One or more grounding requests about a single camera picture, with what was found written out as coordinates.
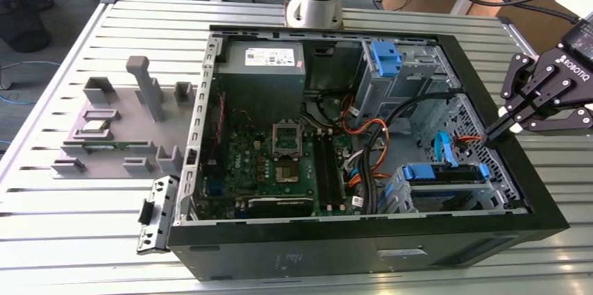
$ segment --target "slotted aluminum table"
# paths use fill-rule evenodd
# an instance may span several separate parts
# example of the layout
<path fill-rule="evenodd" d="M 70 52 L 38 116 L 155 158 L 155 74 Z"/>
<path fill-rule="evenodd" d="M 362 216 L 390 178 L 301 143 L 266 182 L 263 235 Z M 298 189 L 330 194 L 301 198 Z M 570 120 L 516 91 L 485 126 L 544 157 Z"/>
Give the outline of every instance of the slotted aluminum table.
<path fill-rule="evenodd" d="M 126 59 L 147 56 L 160 85 L 196 85 L 209 26 L 281 26 L 282 15 L 279 6 L 262 4 L 119 0 L 99 5 L 0 163 L 3 294 L 590 294 L 589 137 L 520 137 L 572 228 L 460 270 L 199 283 L 172 253 L 135 254 L 138 210 L 151 180 L 51 178 L 88 77 L 134 85 Z M 456 35 L 498 105 L 510 55 L 533 54 L 513 26 L 493 18 L 346 9 L 343 23 L 350 29 Z"/>

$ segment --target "expansion slot bracket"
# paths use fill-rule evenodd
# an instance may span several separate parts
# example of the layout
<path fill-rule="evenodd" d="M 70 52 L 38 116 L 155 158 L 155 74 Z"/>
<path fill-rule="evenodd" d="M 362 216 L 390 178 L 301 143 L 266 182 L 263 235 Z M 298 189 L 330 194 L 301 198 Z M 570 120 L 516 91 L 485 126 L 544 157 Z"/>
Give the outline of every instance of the expansion slot bracket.
<path fill-rule="evenodd" d="M 152 182 L 148 199 L 140 210 L 138 222 L 142 223 L 136 253 L 167 253 L 167 238 L 174 220 L 175 196 L 178 195 L 179 178 L 166 176 Z"/>

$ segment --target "motherboard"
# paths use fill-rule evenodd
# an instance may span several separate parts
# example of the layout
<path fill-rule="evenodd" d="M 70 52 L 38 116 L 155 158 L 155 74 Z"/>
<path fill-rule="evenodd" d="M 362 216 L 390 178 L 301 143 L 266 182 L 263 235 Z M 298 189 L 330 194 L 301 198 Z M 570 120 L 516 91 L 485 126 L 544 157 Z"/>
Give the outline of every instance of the motherboard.
<path fill-rule="evenodd" d="M 349 215 L 341 165 L 350 136 L 279 123 L 273 130 L 245 128 L 229 136 L 226 174 L 204 178 L 203 219 Z"/>

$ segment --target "white label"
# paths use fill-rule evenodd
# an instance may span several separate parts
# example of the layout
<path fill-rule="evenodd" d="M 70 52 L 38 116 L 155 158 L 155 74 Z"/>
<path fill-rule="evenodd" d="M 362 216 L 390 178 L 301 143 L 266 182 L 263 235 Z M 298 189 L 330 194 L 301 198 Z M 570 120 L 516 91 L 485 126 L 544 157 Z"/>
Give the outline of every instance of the white label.
<path fill-rule="evenodd" d="M 245 51 L 246 66 L 295 66 L 293 49 L 250 48 Z"/>
<path fill-rule="evenodd" d="M 363 199 L 359 196 L 353 197 L 353 206 L 362 207 L 362 201 Z"/>
<path fill-rule="evenodd" d="M 560 57 L 558 59 L 556 59 L 556 62 L 558 64 L 562 64 L 564 66 L 566 66 L 569 68 L 570 71 L 573 71 L 573 73 L 576 75 L 578 75 L 578 77 L 582 79 L 582 81 L 588 81 L 588 79 L 590 79 L 592 77 L 589 76 L 589 74 L 586 74 L 586 71 L 582 70 L 577 64 L 574 64 L 574 62 L 572 62 L 570 60 L 566 59 L 566 56 Z"/>
<path fill-rule="evenodd" d="M 349 112 L 357 117 L 358 116 L 358 114 L 361 113 L 361 111 L 358 111 L 358 109 L 357 108 L 354 108 L 353 106 L 351 107 L 349 107 Z"/>

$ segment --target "gray carpet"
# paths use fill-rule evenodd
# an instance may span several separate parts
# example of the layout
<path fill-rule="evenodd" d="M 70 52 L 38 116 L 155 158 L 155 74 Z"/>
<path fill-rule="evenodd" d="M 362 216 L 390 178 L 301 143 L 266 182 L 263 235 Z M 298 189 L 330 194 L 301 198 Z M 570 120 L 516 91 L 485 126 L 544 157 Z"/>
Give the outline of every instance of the gray carpet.
<path fill-rule="evenodd" d="M 0 65 L 8 66 L 12 61 L 48 60 L 62 62 L 75 43 L 84 24 L 95 10 L 99 0 L 54 0 L 55 6 L 40 13 L 46 27 L 52 35 L 51 45 L 35 53 L 18 53 L 0 41 Z M 253 2 L 253 0 L 226 0 Z M 258 3 L 278 3 L 285 0 L 255 0 Z M 343 7 L 371 8 L 371 0 L 343 0 Z M 3 71 L 3 77 L 14 81 L 11 90 L 0 95 L 14 101 L 35 101 L 54 76 L 56 68 L 51 65 L 20 65 Z M 16 135 L 32 106 L 19 106 L 0 101 L 0 140 L 11 141 Z"/>

